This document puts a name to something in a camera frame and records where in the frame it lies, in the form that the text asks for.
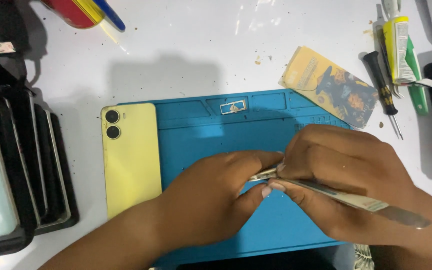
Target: white table surface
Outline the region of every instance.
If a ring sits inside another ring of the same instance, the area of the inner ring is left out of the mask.
[[[303,45],[371,83],[358,55],[375,50],[370,20],[378,20],[378,0],[108,2],[125,22],[125,32],[107,21],[75,29],[43,4],[30,3],[44,26],[30,27],[31,42],[45,46],[32,54],[42,56],[33,88],[41,89],[60,119],[81,220],[69,229],[34,237],[16,254],[1,256],[0,270],[37,269],[106,221],[98,118],[102,107],[280,89],[284,65]],[[432,57],[416,3],[403,1],[402,14],[410,18],[415,48]],[[260,65],[255,64],[258,56]],[[31,81],[35,65],[31,60],[26,64]],[[400,91],[406,98],[394,103],[404,141],[379,103],[363,131],[390,143],[414,183],[432,195],[432,108],[429,116],[417,116],[408,90]]]

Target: hand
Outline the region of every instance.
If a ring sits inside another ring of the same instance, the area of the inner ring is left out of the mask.
[[[393,148],[375,136],[330,125],[309,125],[285,151],[278,174],[313,179],[420,213],[432,220],[432,197],[417,188]],[[432,256],[432,225],[417,230],[343,205],[330,197],[271,179],[329,237],[367,245],[393,245]]]
[[[239,151],[198,160],[158,197],[159,233],[168,249],[230,238],[272,191],[265,183],[240,195],[248,179],[281,162],[278,152]]]

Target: tweezers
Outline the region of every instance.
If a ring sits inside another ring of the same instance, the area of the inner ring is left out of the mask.
[[[431,225],[431,220],[423,217],[420,214],[404,210],[397,206],[392,206],[386,202],[369,198],[363,195],[351,194],[342,192],[336,189],[327,187],[315,181],[302,181],[302,180],[290,180],[284,179],[278,176],[276,168],[263,170],[249,178],[249,182],[268,180],[275,178],[277,180],[286,181],[300,187],[308,188],[312,191],[325,194],[332,199],[344,203],[345,205],[369,211],[373,214],[383,216],[389,220],[404,224],[406,226],[416,227],[417,229],[423,229]]]

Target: camera lens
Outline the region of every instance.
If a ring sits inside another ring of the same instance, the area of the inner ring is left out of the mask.
[[[111,109],[106,112],[105,118],[108,123],[114,124],[119,120],[120,114],[117,111]]]
[[[118,138],[120,136],[120,133],[120,128],[115,125],[112,125],[106,129],[106,135],[113,140]]]

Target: screwdriver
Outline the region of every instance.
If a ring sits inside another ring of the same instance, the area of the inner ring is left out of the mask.
[[[371,70],[384,110],[386,111],[386,114],[393,120],[394,124],[396,125],[397,132],[399,133],[399,136],[401,136],[401,140],[403,140],[403,134],[399,129],[398,121],[395,117],[395,115],[398,113],[398,110],[395,108],[393,103],[393,95],[391,95],[391,92],[386,86],[383,73],[379,67],[378,54],[379,53],[377,51],[370,52],[363,56],[363,60],[368,64],[369,69]]]

